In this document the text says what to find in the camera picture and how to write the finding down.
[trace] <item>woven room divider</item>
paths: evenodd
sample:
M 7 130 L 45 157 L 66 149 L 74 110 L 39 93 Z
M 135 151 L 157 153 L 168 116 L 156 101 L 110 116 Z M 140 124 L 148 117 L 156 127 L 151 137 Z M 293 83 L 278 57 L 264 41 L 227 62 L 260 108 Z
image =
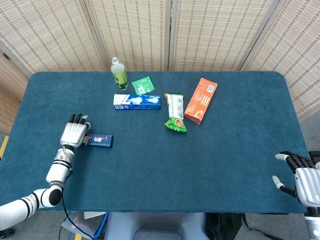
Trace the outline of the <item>woven room divider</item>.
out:
M 320 1 L 287 0 L 243 70 L 281 73 L 296 114 L 320 109 Z
M 319 9 L 314 0 L 6 0 L 0 50 L 22 71 L 0 59 L 0 88 L 20 101 L 21 72 L 109 71 L 113 56 L 128 71 L 277 71 L 302 119 L 320 107 Z
M 2 1 L 0 41 L 31 73 L 106 70 L 76 0 Z
M 168 69 L 171 0 L 85 0 L 108 59 L 129 71 Z
M 169 70 L 235 71 L 273 0 L 174 0 Z

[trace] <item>robot finger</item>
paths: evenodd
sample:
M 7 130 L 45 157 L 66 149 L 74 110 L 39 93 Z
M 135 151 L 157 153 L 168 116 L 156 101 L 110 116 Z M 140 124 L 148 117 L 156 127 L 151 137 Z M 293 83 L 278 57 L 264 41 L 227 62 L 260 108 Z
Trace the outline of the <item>robot finger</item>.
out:
M 76 115 L 75 114 L 72 114 L 71 115 L 71 117 L 70 117 L 70 119 L 69 119 L 69 122 L 68 123 L 73 123 L 74 122 L 74 120 L 75 120 L 75 117 L 76 117 Z
M 300 157 L 298 157 L 298 155 L 293 154 L 291 156 L 291 158 L 294 160 L 294 162 L 296 163 L 296 165 L 298 166 L 298 168 L 304 168 L 304 164 L 302 162 L 302 160 L 300 159 Z
M 279 189 L 280 191 L 286 193 L 286 194 L 289 194 L 291 195 L 292 197 L 296 198 L 297 197 L 297 192 L 296 190 L 290 188 L 290 187 L 287 187 L 285 186 L 277 176 L 273 175 L 272 176 L 272 180 L 276 186 L 277 189 Z
M 78 115 L 76 116 L 75 121 L 74 121 L 75 124 L 78 124 L 78 123 L 79 123 L 80 118 L 81 118 L 81 115 L 82 115 L 82 114 L 80 113 L 80 114 L 78 114 Z
M 303 165 L 302 161 L 300 160 L 300 158 L 298 157 L 299 155 L 294 154 L 294 153 L 292 153 L 290 151 L 282 151 L 281 154 L 289 155 L 290 158 L 295 162 L 295 164 L 297 165 L 298 168 L 304 168 L 305 167 Z
M 309 161 L 306 157 L 300 157 L 301 162 L 303 163 L 304 167 L 314 169 L 315 165 L 311 165 L 311 161 Z
M 80 120 L 80 124 L 85 124 L 86 123 L 86 121 L 87 121 L 87 119 L 88 119 L 88 115 L 85 115 L 85 116 L 82 116 L 82 118 L 81 118 L 81 120 Z
M 288 164 L 288 166 L 290 167 L 292 172 L 294 174 L 296 173 L 296 169 L 298 168 L 298 165 L 296 164 L 296 162 L 289 155 L 284 154 L 283 152 L 281 152 L 281 154 L 276 154 L 275 158 L 279 159 L 279 160 L 286 161 L 286 163 Z
M 84 125 L 86 125 L 86 129 L 90 130 L 91 129 L 91 123 L 90 122 L 86 122 Z
M 315 164 L 314 164 L 311 160 L 309 160 L 309 159 L 306 158 L 306 157 L 304 157 L 304 158 L 305 158 L 305 160 L 309 163 L 309 165 L 310 165 L 310 167 L 311 167 L 312 169 L 316 169 Z

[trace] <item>black fingertip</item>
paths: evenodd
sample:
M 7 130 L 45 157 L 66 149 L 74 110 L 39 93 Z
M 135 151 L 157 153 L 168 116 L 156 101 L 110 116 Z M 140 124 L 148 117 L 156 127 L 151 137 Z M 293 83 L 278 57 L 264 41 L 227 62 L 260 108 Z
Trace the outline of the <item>black fingertip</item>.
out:
M 84 125 L 86 125 L 86 129 L 88 129 L 90 127 L 90 123 L 86 122 Z
M 74 121 L 75 124 L 78 124 L 78 123 L 79 123 L 81 116 L 82 116 L 82 113 L 79 113 L 79 114 L 76 116 L 75 121 Z
M 293 155 L 293 153 L 290 151 L 281 151 L 280 153 L 285 154 L 285 155 L 289 155 L 289 156 Z
M 312 168 L 312 169 L 315 169 L 315 168 L 316 168 L 315 164 L 314 164 L 311 160 L 309 160 L 309 159 L 306 158 L 306 157 L 304 157 L 304 159 L 308 162 L 310 168 Z
M 290 187 L 287 187 L 287 186 L 280 186 L 280 191 L 286 193 L 286 194 L 289 194 L 291 195 L 292 197 L 296 198 L 298 195 L 297 195 L 297 192 L 296 190 L 290 188 Z
M 71 117 L 70 117 L 70 119 L 69 119 L 69 123 L 72 124 L 72 123 L 74 122 L 75 116 L 76 116 L 75 114 L 72 114 L 72 115 L 71 115 Z
M 304 167 L 302 161 L 300 160 L 300 158 L 296 154 L 292 155 L 292 159 L 294 160 L 294 162 L 296 163 L 298 168 L 303 168 Z
M 309 161 L 307 161 L 307 159 L 305 157 L 301 157 L 300 160 L 301 160 L 304 167 L 311 168 Z
M 295 174 L 296 173 L 296 169 L 298 168 L 298 166 L 295 163 L 295 161 L 291 157 L 287 157 L 285 159 L 285 161 L 289 165 L 289 167 L 291 168 L 292 172 Z
M 80 124 L 85 124 L 85 122 L 86 122 L 86 119 L 85 118 L 81 118 L 81 120 L 80 120 Z

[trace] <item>toothpaste box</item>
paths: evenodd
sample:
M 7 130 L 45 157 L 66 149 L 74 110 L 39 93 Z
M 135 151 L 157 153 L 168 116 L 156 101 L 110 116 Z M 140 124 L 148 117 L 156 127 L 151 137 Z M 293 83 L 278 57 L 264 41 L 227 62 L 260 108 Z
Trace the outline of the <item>toothpaste box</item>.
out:
M 200 124 L 217 86 L 218 84 L 215 82 L 201 78 L 188 106 L 185 109 L 184 117 Z
M 159 95 L 115 94 L 113 97 L 115 110 L 159 110 Z

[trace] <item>yellow floor marking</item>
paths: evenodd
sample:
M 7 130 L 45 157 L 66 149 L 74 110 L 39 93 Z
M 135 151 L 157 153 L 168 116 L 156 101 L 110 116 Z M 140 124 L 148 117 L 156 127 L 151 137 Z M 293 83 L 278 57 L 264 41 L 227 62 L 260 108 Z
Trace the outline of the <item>yellow floor marking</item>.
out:
M 1 158 L 2 158 L 2 156 L 4 155 L 4 152 L 5 152 L 5 148 L 6 148 L 6 146 L 7 146 L 8 139 L 9 139 L 8 136 L 5 136 L 5 137 L 4 137 L 2 146 L 1 146 L 1 148 L 0 148 L 0 157 L 1 157 Z
M 81 235 L 78 235 L 78 234 L 75 235 L 74 240 L 81 240 L 81 239 L 82 239 Z

